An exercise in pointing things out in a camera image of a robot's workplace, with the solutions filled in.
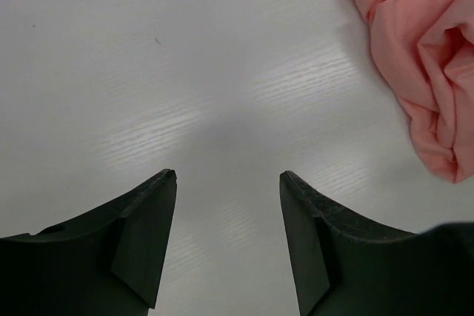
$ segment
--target pink cloth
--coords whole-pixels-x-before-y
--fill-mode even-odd
[[[355,0],[427,168],[474,174],[474,0]]]

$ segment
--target black plastic part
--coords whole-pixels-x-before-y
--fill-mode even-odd
[[[280,177],[301,316],[474,315],[474,223],[420,235],[372,221]]]
[[[176,201],[164,170],[37,235],[0,239],[0,313],[145,316],[154,308]]]

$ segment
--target pink shirt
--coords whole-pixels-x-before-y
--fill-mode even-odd
[[[355,0],[428,169],[474,174],[474,0]]]

